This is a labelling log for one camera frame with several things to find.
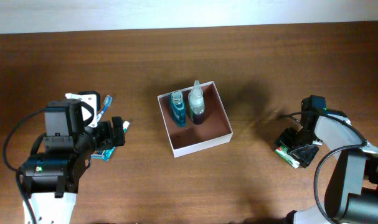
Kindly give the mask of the clear spray bottle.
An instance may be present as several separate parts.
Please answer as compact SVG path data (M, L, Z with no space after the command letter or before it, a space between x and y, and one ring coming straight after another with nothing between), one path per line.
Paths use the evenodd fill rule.
M199 80L194 81L194 86L188 94L188 102L190 119L194 124L202 124L204 122L205 103Z

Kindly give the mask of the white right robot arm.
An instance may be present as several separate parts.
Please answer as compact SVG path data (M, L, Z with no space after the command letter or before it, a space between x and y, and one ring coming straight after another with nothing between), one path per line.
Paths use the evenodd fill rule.
M347 116L326 107L299 112L302 128L284 130L275 152L294 168L306 167L320 145L329 147L313 177L316 205L293 210L284 223L378 223L378 148L373 146ZM337 157L324 200L319 199L318 180L322 166Z

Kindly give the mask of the green white soap packet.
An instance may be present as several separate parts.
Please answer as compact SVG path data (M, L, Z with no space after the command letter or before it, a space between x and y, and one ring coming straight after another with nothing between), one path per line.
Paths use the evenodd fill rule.
M300 163L287 153L286 146L284 145L279 146L278 148L275 149L275 153L277 153L281 158L283 158L294 169L299 168Z

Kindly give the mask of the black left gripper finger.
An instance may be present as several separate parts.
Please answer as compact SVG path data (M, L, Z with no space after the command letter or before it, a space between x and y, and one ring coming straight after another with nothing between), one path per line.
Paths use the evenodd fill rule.
M89 120L90 123L86 127L96 128L98 126L97 112L100 109L100 94L96 91L81 91L79 93L66 93L66 99L76 99L88 104L92 109L91 113L88 109L82 107L82 118L84 121Z
M114 116L111 118L113 123L113 145L124 146L125 145L125 132L123 129L123 120L120 116Z

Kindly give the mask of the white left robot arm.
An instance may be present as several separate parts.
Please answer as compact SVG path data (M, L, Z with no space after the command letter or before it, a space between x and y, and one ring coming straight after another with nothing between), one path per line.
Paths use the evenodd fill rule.
M19 168L26 223L70 223L81 176L92 159L125 145L119 116L101 121L100 94L67 93L44 108L45 133Z

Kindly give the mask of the blue white toothbrush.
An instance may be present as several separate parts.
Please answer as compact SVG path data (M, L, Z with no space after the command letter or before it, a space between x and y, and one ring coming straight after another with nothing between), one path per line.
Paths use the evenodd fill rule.
M110 105L112 104L112 101L113 101L113 98L112 96L110 95L107 95L104 99L104 102L103 102L103 109L97 114L97 121L99 122L103 116L103 114L105 113L105 111L108 109L108 107L110 107Z

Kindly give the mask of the teal mouthwash bottle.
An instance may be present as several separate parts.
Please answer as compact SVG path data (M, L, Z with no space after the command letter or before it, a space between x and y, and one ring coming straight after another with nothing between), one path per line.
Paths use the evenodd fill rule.
M174 122L182 127L186 125L186 106L184 104L184 98L181 91L174 91L170 94L170 103L172 118Z

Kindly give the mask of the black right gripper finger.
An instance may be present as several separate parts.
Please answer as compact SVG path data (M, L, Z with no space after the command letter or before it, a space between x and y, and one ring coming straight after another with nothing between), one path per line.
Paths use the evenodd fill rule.
M307 168L319 151L317 145L307 145L290 151L290 156L300 163L302 168Z
M298 144L296 142L298 137L298 131L294 128L286 128L275 141L276 148L283 148L285 147L286 150L292 151L298 148Z

